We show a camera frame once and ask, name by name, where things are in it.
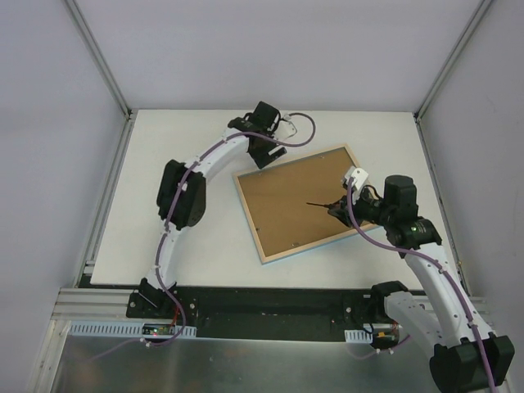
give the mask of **white wall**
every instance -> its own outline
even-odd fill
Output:
[[[479,0],[79,0],[132,107],[415,111]]]
[[[123,116],[57,0],[0,2],[0,391],[24,391]]]
[[[422,126],[473,292],[524,386],[524,2],[495,2]]]

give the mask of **white tabletop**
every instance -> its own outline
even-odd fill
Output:
[[[206,149],[226,124],[246,111],[139,111],[102,237],[91,283],[138,284],[153,264],[161,221],[156,194],[164,166]],[[452,255],[418,133],[410,113],[309,111],[317,136],[287,157],[347,143],[370,181],[382,193],[384,178],[405,174],[418,188],[419,214],[430,219]],[[307,120],[299,133],[309,136]],[[410,289],[420,282],[393,252],[353,236],[262,266],[242,210],[232,174],[255,168],[245,155],[217,174],[207,188],[202,221],[180,242],[179,285],[227,287],[369,288],[400,280]],[[387,242],[382,228],[369,234]]]

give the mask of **white robotic arm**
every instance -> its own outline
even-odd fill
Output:
[[[347,195],[329,205],[328,213],[355,226],[372,244],[399,252],[422,284],[436,319],[399,282],[375,286],[378,313],[394,319],[420,345],[441,391],[496,391],[513,358],[513,344],[497,337],[469,300],[433,224],[418,216],[413,180],[388,177],[383,198],[376,191],[372,195],[367,180],[366,171],[350,168],[343,179]],[[362,220],[383,226],[393,246],[366,235],[359,228]]]
[[[165,220],[165,226],[159,233],[162,245],[146,276],[151,286],[162,288],[158,276],[167,288],[176,283],[174,249],[180,237],[204,214],[206,185],[213,177],[235,158],[246,153],[250,154],[259,168],[265,167],[286,153],[281,145],[294,146],[284,141],[295,133],[296,128],[289,115],[281,117],[275,108],[261,102],[253,113],[232,120],[222,137],[209,149],[182,164],[174,160],[167,164],[157,197],[160,217]],[[183,176],[186,172],[190,174],[185,183]],[[184,184],[178,203],[174,204],[173,199],[180,183]]]

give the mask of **cable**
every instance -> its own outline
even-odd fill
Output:
[[[169,233],[169,222],[171,221],[171,218],[173,217],[174,208],[175,208],[175,206],[178,203],[178,199],[180,198],[180,194],[182,193],[182,187],[186,183],[187,177],[189,177],[189,174],[209,154],[211,154],[218,147],[222,146],[224,143],[230,141],[233,138],[251,136],[251,137],[255,137],[255,138],[261,138],[261,139],[264,139],[264,140],[267,140],[267,141],[270,141],[270,142],[274,142],[277,145],[285,146],[285,147],[302,147],[302,146],[307,145],[309,142],[311,142],[311,140],[313,139],[313,137],[314,137],[314,135],[316,134],[316,131],[317,131],[317,125],[314,122],[313,118],[311,116],[307,115],[306,113],[302,113],[302,112],[293,112],[293,113],[289,113],[288,115],[290,117],[292,117],[292,116],[302,116],[302,117],[305,117],[306,119],[308,119],[311,122],[312,131],[311,131],[311,135],[309,136],[309,138],[307,138],[305,141],[300,142],[300,143],[288,143],[288,142],[283,142],[283,141],[277,141],[275,139],[272,139],[272,138],[267,137],[265,135],[261,135],[259,133],[252,133],[252,132],[245,132],[245,133],[238,132],[238,133],[234,133],[232,135],[229,135],[225,140],[221,140],[221,141],[217,142],[215,145],[213,145],[207,151],[205,151],[200,156],[199,160],[193,162],[189,166],[189,168],[187,168],[186,172],[183,174],[182,178],[180,179],[180,182],[178,183],[177,191],[174,194],[173,201],[171,202],[171,206],[169,207],[169,212],[167,214],[167,217],[165,218],[165,232],[162,234],[162,236],[160,238],[160,241],[158,243],[158,247],[156,249],[156,255],[155,255],[155,275],[156,275],[156,279],[158,280],[158,283],[160,284],[160,287],[162,288],[162,291],[164,291],[165,294],[176,304],[180,314],[182,315],[182,327],[178,330],[178,332],[176,332],[169,339],[167,339],[165,341],[162,341],[162,342],[145,341],[143,338],[136,338],[136,337],[135,338],[131,338],[129,340],[122,341],[121,343],[119,343],[118,345],[110,348],[109,350],[106,350],[104,352],[101,352],[100,354],[92,356],[91,358],[83,360],[84,362],[92,362],[92,361],[94,361],[96,359],[100,359],[101,357],[109,355],[109,354],[115,352],[116,350],[118,350],[119,348],[121,348],[122,346],[126,346],[129,343],[131,343],[131,342],[144,342],[145,341],[147,347],[149,347],[149,346],[154,346],[154,347],[167,346],[169,343],[171,343],[173,340],[175,340],[177,337],[179,337],[183,333],[183,331],[185,330],[185,328],[187,326],[186,313],[184,312],[182,304],[180,304],[178,299],[176,297],[174,297],[174,295],[169,291],[168,288],[165,287],[164,281],[162,280],[162,277],[160,276],[160,273],[159,273],[159,271],[160,271],[160,253],[162,251],[162,246],[164,245],[165,239],[167,238],[167,235]]]
[[[394,247],[394,246],[388,246],[387,244],[382,244],[380,242],[377,242],[375,239],[371,238],[370,236],[368,236],[360,228],[359,224],[357,223],[357,220],[355,219],[355,215],[353,213],[353,205],[351,203],[351,201],[352,201],[351,194],[353,193],[352,190],[351,190],[351,183],[352,183],[352,181],[353,181],[353,179],[350,178],[350,183],[347,186],[347,201],[348,201],[348,203],[347,203],[347,211],[348,211],[348,213],[350,215],[350,221],[353,224],[353,227],[357,230],[357,232],[360,234],[360,236],[362,236],[364,239],[366,239],[368,242],[370,242],[374,246],[377,246],[377,247],[380,247],[380,248],[383,248],[383,249],[389,250],[389,251],[394,251],[394,252],[399,252],[399,253],[403,253],[403,254],[410,254],[410,255],[417,256],[419,258],[422,258],[422,259],[426,260],[430,264],[434,265],[437,269],[442,271],[442,274],[449,281],[449,284],[451,285],[451,287],[453,288],[455,294],[457,295],[458,301],[460,302],[460,305],[463,307],[464,312],[466,314],[466,318],[468,319],[469,326],[472,329],[473,336],[475,337],[475,340],[477,341],[479,351],[481,352],[481,357],[482,357],[482,363],[484,365],[484,370],[485,370],[486,376],[488,378],[488,385],[490,386],[490,391],[491,391],[491,393],[497,393],[497,388],[495,386],[495,380],[493,378],[493,373],[491,372],[490,361],[487,358],[486,348],[484,347],[484,342],[482,341],[482,337],[481,337],[481,334],[480,334],[480,332],[478,330],[478,326],[473,323],[472,311],[469,309],[468,303],[467,303],[465,297],[463,296],[462,292],[460,291],[459,285],[456,283],[456,281],[453,279],[453,277],[451,276],[451,274],[449,274],[449,272],[447,270],[443,270],[444,267],[442,266],[442,264],[438,260],[434,260],[430,256],[423,254],[422,252],[418,252],[418,251],[415,251],[415,250],[408,250],[408,249],[405,249],[405,248],[399,248],[399,247]]]

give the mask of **cork board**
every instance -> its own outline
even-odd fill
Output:
[[[352,165],[358,161],[340,145],[233,175],[262,264],[356,234],[327,209],[306,204],[339,200],[345,192],[341,179]]]

